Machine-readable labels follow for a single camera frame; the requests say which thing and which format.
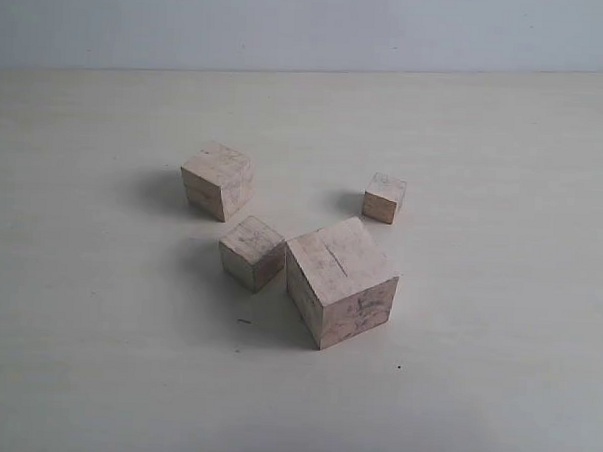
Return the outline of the third largest wooden cube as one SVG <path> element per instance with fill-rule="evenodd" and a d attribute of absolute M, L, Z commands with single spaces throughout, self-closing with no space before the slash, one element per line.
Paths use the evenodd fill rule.
<path fill-rule="evenodd" d="M 219 240 L 223 269 L 251 292 L 259 292 L 285 265 L 285 238 L 255 216 Z"/>

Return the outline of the second largest wooden cube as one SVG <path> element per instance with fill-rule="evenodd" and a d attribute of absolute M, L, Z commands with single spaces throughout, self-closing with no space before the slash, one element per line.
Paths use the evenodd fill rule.
<path fill-rule="evenodd" d="M 238 150 L 211 143 L 181 166 L 187 202 L 227 222 L 253 197 L 255 168 Z"/>

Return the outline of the smallest wooden cube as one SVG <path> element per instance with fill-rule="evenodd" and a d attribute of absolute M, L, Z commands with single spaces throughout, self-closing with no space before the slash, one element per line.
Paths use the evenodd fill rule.
<path fill-rule="evenodd" d="M 361 213 L 391 225 L 403 206 L 405 192 L 404 180 L 376 172 L 364 192 Z"/>

